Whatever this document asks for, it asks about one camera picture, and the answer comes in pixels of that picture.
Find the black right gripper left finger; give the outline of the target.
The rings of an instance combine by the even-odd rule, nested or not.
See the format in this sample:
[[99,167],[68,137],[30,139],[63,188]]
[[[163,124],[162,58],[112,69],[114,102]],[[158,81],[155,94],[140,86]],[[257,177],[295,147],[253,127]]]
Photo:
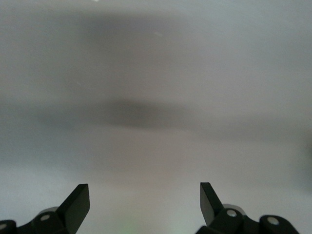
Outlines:
[[0,232],[2,234],[75,234],[89,210],[88,184],[80,184],[56,210],[45,211],[19,227],[14,220],[2,220]]

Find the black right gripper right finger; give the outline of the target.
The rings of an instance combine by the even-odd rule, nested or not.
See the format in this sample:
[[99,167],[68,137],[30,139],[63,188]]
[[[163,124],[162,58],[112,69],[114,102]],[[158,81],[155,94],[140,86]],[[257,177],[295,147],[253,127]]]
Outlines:
[[286,219],[263,215],[258,221],[249,218],[238,206],[222,204],[209,182],[200,184],[200,209],[206,225],[198,234],[297,234]]

